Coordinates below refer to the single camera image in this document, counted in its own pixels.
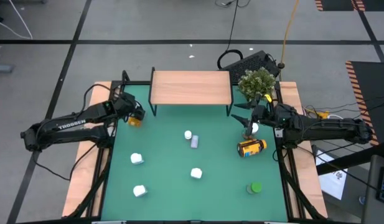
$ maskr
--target white cable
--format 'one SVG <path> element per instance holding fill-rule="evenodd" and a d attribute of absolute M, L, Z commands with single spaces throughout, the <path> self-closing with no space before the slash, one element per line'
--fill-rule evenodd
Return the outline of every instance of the white cable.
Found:
<path fill-rule="evenodd" d="M 17 13 L 17 15 L 19 16 L 20 20 L 23 22 L 24 27 L 27 29 L 27 31 L 28 31 L 28 33 L 29 33 L 29 35 L 30 35 L 30 38 L 29 38 L 29 39 L 32 39 L 32 34 L 31 34 L 31 32 L 30 32 L 30 30 L 29 30 L 29 28 L 28 28 L 26 22 L 24 22 L 23 17 L 20 15 L 19 11 L 17 11 L 17 9 L 16 9 L 15 5 L 13 4 L 12 0 L 8 0 L 8 1 L 11 3 L 13 9 L 16 11 L 16 13 Z"/>
<path fill-rule="evenodd" d="M 21 19 L 21 21 L 23 22 L 24 26 L 26 27 L 26 29 L 27 29 L 27 31 L 28 31 L 30 37 L 24 37 L 24 36 L 18 34 L 18 33 L 15 32 L 14 30 L 12 30 L 10 27 L 8 27 L 7 25 L 3 24 L 2 22 L 0 22 L 0 25 L 3 26 L 3 27 L 5 27 L 5 28 L 7 28 L 7 29 L 10 30 L 14 35 L 16 35 L 16 36 L 18 36 L 18 37 L 20 37 L 20 38 L 27 39 L 27 40 L 32 40 L 32 34 L 31 34 L 31 32 L 30 32 L 28 26 L 27 26 L 26 23 L 24 22 L 22 16 L 21 16 L 21 15 L 19 14 L 19 12 L 17 11 L 15 5 L 13 5 L 12 0 L 8 0 L 8 1 L 12 4 L 12 7 L 13 7 L 14 10 L 16 11 L 17 15 L 20 17 L 20 19 Z"/>
<path fill-rule="evenodd" d="M 327 116 L 327 119 L 329 119 L 331 116 L 335 116 L 335 117 L 338 117 L 338 118 L 340 118 L 340 119 L 343 119 L 343 118 L 341 118 L 340 116 L 338 116 L 338 115 L 336 115 L 336 114 L 329 114 L 329 115 Z"/>

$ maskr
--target potted plant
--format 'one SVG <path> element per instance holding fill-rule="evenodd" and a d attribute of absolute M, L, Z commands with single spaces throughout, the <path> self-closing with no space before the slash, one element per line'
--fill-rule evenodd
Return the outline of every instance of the potted plant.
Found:
<path fill-rule="evenodd" d="M 239 91 L 247 101 L 251 101 L 260 93 L 272 95 L 275 79 L 267 69 L 261 67 L 258 71 L 246 70 L 246 75 L 242 76 L 238 82 Z"/>

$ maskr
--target green mat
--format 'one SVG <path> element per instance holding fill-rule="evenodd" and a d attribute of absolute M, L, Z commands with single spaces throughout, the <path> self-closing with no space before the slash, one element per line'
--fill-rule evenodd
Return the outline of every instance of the green mat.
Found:
<path fill-rule="evenodd" d="M 226 116 L 225 106 L 160 105 L 157 116 L 148 103 L 149 86 L 127 85 L 146 110 L 140 128 L 119 122 L 101 219 L 105 220 L 206 220 L 286 222 L 279 165 L 272 160 L 273 130 L 260 125 L 258 139 L 268 148 L 242 158 L 236 144 L 243 126 Z M 234 102 L 244 97 L 233 91 Z M 233 114 L 251 111 L 233 107 Z M 190 148 L 186 130 L 199 136 Z M 142 154 L 145 162 L 132 165 L 130 156 Z M 190 176 L 200 168 L 202 178 Z M 261 182 L 262 191 L 251 195 L 246 186 Z M 144 185 L 148 193 L 135 197 L 133 188 Z"/>

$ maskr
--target gray floor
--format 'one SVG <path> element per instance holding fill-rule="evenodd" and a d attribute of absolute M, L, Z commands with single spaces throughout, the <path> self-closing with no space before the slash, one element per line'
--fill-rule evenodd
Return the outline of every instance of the gray floor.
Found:
<path fill-rule="evenodd" d="M 17 4 L 38 40 L 71 40 L 85 0 L 50 0 L 48 4 Z M 292 1 L 252 0 L 238 9 L 234 39 L 281 40 Z M 213 0 L 101 0 L 92 1 L 80 36 L 82 40 L 228 39 L 233 7 L 222 9 Z M 384 12 L 366 12 L 379 40 L 384 40 Z M 0 6 L 5 23 L 26 35 L 10 5 Z M 18 39 L 0 26 L 0 39 Z M 292 24 L 292 40 L 369 40 L 357 12 L 320 12 L 313 0 L 301 0 Z M 0 44 L 0 63 L 13 63 L 10 75 L 0 74 L 0 223 L 5 223 L 21 183 L 30 153 L 20 131 L 41 121 L 54 91 L 69 45 Z M 118 80 L 123 69 L 132 80 L 148 80 L 152 66 L 161 70 L 216 70 L 222 44 L 78 45 L 69 66 L 54 116 L 78 111 L 83 92 L 94 82 Z M 232 45 L 244 55 L 264 50 L 276 59 L 281 45 Z M 223 64 L 236 61 L 227 55 Z M 303 105 L 340 106 L 355 102 L 345 61 L 379 62 L 371 45 L 287 45 L 283 80 L 295 81 Z M 347 107 L 357 110 L 356 105 Z M 343 111 L 340 116 L 356 116 Z M 334 146 L 316 144 L 324 149 Z M 77 144 L 52 146 L 39 158 L 68 176 Z M 349 154 L 335 151 L 336 156 Z M 68 182 L 36 168 L 18 222 L 60 218 Z M 331 218 L 358 218 L 327 205 Z"/>

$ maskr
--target yellow cable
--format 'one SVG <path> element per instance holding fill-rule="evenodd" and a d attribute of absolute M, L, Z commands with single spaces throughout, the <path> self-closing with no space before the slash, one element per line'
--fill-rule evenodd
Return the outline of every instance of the yellow cable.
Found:
<path fill-rule="evenodd" d="M 291 13 L 291 18 L 289 20 L 289 23 L 287 24 L 286 33 L 284 34 L 283 48 L 282 48 L 282 51 L 281 51 L 281 60 L 280 60 L 281 63 L 283 63 L 284 50 L 286 49 L 286 39 L 287 39 L 287 35 L 288 35 L 288 32 L 289 32 L 289 28 L 290 28 L 291 22 L 293 21 L 294 15 L 295 15 L 295 13 L 297 11 L 298 3 L 299 3 L 299 0 L 296 0 L 296 3 L 295 3 L 294 8 L 293 8 L 293 12 Z"/>

